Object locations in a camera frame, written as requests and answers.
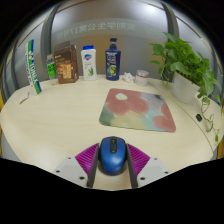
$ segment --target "toothpaste tube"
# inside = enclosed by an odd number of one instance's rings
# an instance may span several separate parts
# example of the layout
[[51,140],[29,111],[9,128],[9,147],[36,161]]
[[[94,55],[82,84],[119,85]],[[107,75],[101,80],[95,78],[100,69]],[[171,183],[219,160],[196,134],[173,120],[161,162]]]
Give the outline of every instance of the toothpaste tube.
[[42,90],[40,88],[40,83],[37,79],[37,73],[34,64],[33,44],[34,40],[31,40],[26,44],[26,53],[25,53],[26,72],[30,82],[30,86],[33,89],[34,95],[38,95],[39,93],[41,93]]

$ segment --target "blue bottle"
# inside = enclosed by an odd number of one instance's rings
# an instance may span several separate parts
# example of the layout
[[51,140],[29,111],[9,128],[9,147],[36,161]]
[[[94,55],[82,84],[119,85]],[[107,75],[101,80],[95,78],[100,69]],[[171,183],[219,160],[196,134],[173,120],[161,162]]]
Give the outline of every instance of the blue bottle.
[[117,38],[110,38],[110,49],[106,54],[106,79],[111,81],[119,80],[121,51],[117,50],[115,42]]

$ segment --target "cardboard box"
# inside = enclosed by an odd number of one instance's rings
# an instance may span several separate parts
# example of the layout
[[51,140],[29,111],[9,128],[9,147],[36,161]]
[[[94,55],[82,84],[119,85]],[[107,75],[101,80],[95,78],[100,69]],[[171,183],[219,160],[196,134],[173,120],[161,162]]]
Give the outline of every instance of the cardboard box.
[[65,42],[58,45],[54,52],[54,61],[59,84],[74,83],[79,79],[76,47]]

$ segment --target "green bottle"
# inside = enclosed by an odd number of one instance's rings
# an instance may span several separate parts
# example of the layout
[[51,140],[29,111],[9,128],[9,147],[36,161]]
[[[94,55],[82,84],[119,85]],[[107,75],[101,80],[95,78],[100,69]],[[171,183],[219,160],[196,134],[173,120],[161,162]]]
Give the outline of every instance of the green bottle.
[[52,54],[47,56],[47,72],[49,79],[51,80],[52,85],[56,85],[58,83],[58,77],[56,73],[54,58]]

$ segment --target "bottle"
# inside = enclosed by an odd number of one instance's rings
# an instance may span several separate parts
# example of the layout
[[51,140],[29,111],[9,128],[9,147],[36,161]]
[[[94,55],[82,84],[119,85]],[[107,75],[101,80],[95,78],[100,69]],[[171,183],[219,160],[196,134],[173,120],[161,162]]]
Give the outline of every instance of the bottle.
[[110,49],[106,54],[106,79],[111,81],[119,80],[121,51],[117,50],[115,42],[117,38],[110,38]]
[[83,77],[85,81],[97,80],[96,73],[96,50],[93,45],[83,46],[81,51]]
[[49,79],[51,80],[51,85],[54,86],[58,84],[58,77],[57,77],[54,58],[52,54],[49,54],[47,56],[47,71],[48,71]]

